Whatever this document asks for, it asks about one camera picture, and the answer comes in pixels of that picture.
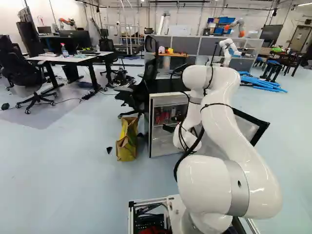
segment computer mouse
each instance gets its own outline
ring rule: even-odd
[[[9,109],[9,107],[10,107],[9,103],[4,103],[4,104],[2,104],[1,109],[4,111],[4,110]]]

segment spray bottle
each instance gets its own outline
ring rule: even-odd
[[[62,50],[62,54],[63,54],[64,58],[69,57],[69,53],[68,53],[68,51],[65,48],[65,44],[61,43],[60,45],[62,46],[61,50]]]

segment paper bag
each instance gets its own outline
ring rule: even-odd
[[[116,141],[118,161],[132,161],[137,156],[137,117],[121,118],[120,139]]]

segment chair armrest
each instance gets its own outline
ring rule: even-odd
[[[118,92],[133,93],[133,89],[128,88],[128,87],[115,87],[114,90]]]

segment keyboard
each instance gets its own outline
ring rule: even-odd
[[[52,54],[52,53],[45,53],[45,54],[40,54],[40,56],[47,56],[47,57],[57,57],[57,54]]]
[[[100,53],[97,51],[87,51],[87,50],[83,50],[80,51],[82,54],[92,54],[92,55],[99,55]]]

